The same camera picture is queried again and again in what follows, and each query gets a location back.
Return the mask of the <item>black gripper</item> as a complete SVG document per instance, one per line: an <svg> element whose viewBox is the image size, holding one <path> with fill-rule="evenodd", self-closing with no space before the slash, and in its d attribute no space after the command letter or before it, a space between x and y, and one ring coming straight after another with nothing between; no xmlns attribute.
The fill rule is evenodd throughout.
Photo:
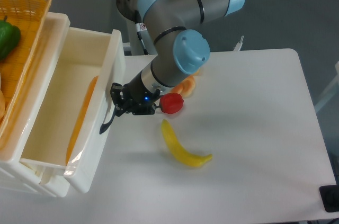
<svg viewBox="0 0 339 224"><path fill-rule="evenodd" d="M141 75L135 76L129 83L113 83L110 95L115 105L113 116L120 117L126 113L133 115L155 114L155 102L160 98L160 89L150 92L142 82Z"/></svg>

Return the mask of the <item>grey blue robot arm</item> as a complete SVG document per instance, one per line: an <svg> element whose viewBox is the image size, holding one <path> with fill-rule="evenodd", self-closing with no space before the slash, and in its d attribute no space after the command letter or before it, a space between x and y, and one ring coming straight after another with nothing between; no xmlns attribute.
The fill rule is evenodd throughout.
<svg viewBox="0 0 339 224"><path fill-rule="evenodd" d="M240 10L245 0L138 0L156 57L129 83L114 83L110 94L114 115L154 114L156 101L196 73L210 56L210 47L199 24Z"/></svg>

